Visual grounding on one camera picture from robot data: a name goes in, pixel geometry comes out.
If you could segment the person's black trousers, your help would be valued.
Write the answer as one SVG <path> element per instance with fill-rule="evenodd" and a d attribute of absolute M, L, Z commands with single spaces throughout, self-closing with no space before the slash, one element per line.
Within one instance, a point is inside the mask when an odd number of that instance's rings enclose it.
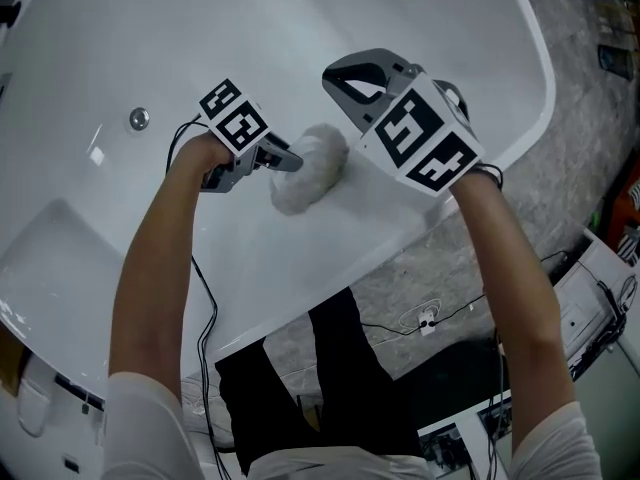
<path fill-rule="evenodd" d="M 417 431 L 401 414 L 393 380 L 367 341 L 352 291 L 343 289 L 309 317 L 323 397 L 319 431 L 303 417 L 261 341 L 215 365 L 242 472 L 270 452 L 329 445 L 420 456 Z"/>

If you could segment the cardboard box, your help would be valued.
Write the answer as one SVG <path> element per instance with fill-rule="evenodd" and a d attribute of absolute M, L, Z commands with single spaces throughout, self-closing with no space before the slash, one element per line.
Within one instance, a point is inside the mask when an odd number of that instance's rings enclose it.
<path fill-rule="evenodd" d="M 0 387 L 16 398 L 30 351 L 4 325 L 0 324 Z"/>

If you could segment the white drawer cabinet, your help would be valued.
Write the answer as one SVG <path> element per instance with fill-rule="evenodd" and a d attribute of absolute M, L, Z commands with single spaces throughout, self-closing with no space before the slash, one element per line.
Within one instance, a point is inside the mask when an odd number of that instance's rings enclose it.
<path fill-rule="evenodd" d="M 570 375 L 579 379 L 624 334 L 640 303 L 640 274 L 590 230 L 550 273 Z"/>

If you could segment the person's left white shoe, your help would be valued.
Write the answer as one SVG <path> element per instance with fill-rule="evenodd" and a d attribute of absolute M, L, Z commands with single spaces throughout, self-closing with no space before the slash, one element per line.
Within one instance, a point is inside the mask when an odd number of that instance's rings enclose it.
<path fill-rule="evenodd" d="M 220 396 L 219 377 L 211 374 L 208 390 L 209 419 L 213 430 L 214 441 L 221 448 L 233 448 L 234 438 L 231 431 L 231 418 L 222 397 Z M 181 381 L 181 396 L 184 419 L 190 431 L 208 435 L 205 399 L 202 394 L 202 379 L 192 375 Z"/>

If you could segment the person's white shirt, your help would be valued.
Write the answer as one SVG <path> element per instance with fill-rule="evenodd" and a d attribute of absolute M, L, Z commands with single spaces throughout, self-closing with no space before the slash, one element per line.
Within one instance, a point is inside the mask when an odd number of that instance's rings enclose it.
<path fill-rule="evenodd" d="M 156 380 L 117 373 L 108 382 L 102 480 L 205 480 L 176 396 Z M 246 480 L 435 480 L 425 460 L 354 446 L 271 452 Z M 603 480 L 577 402 L 556 410 L 519 445 L 509 480 Z"/>

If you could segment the person's left forearm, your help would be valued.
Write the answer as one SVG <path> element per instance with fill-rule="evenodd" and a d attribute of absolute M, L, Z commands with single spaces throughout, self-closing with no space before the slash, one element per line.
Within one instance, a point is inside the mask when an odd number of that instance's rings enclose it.
<path fill-rule="evenodd" d="M 172 165 L 126 254 L 113 308 L 109 374 L 150 377 L 176 397 L 200 182 Z"/>

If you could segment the white bathtub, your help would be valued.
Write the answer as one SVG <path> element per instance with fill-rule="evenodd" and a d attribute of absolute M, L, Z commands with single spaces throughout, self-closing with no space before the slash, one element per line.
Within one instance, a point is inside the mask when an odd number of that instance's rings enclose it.
<path fill-rule="evenodd" d="M 505 169 L 541 137 L 556 84 L 528 0 L 22 0 L 0 41 L 0 324 L 105 398 L 123 257 L 179 125 L 225 78 L 288 142 L 330 123 L 359 133 L 324 69 L 382 47 L 453 83 L 487 160 Z M 132 109 L 148 127 L 133 131 Z M 270 171 L 199 199 L 194 255 L 220 312 L 215 359 L 278 329 L 454 211 L 352 146 L 346 179 L 303 215 L 269 197 Z"/>

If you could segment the white fluffy scrubber with handle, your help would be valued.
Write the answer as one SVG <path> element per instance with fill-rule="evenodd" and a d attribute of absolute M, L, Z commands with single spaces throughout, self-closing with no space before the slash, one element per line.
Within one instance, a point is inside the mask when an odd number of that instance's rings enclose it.
<path fill-rule="evenodd" d="M 271 203 L 286 216 L 304 213 L 342 178 L 349 146 L 335 126 L 322 123 L 307 128 L 289 150 L 300 157 L 295 172 L 276 172 L 270 180 Z"/>

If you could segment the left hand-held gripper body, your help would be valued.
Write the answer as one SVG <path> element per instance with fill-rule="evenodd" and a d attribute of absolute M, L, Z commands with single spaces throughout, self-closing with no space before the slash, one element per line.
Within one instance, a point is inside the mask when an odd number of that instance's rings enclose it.
<path fill-rule="evenodd" d="M 203 192 L 228 193 L 250 175 L 256 163 L 259 141 L 270 131 L 259 107 L 229 78 L 219 82 L 200 101 L 201 117 L 231 160 L 203 178 Z"/>

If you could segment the person's right forearm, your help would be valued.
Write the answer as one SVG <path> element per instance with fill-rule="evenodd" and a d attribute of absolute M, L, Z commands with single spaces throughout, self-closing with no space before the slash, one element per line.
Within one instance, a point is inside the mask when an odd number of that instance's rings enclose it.
<path fill-rule="evenodd" d="M 538 256 L 489 175 L 467 174 L 451 192 L 503 343 L 512 396 L 512 447 L 517 448 L 547 416 L 575 400 L 560 306 Z"/>

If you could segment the white toilet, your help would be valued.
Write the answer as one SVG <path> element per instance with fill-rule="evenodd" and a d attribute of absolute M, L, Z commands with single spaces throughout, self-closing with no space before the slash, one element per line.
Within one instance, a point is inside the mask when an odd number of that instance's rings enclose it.
<path fill-rule="evenodd" d="M 20 476 L 27 480 L 90 480 L 102 458 L 102 401 L 32 354 L 23 370 L 17 421 Z"/>

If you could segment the person's left hand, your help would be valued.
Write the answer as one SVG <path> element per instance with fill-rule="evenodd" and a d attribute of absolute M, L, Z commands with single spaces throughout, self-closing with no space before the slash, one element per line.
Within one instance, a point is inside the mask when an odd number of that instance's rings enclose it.
<path fill-rule="evenodd" d="M 232 160 L 231 151 L 211 131 L 206 131 L 190 138 L 180 148 L 169 175 L 182 181 L 189 180 L 199 187 L 207 173 Z"/>

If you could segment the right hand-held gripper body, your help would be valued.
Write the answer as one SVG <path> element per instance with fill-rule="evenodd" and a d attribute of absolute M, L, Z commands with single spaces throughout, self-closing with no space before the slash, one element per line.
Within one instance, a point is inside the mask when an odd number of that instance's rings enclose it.
<path fill-rule="evenodd" d="M 357 144 L 357 151 L 396 181 L 437 197 L 485 154 L 460 109 L 421 69 L 392 71 L 401 88 Z"/>

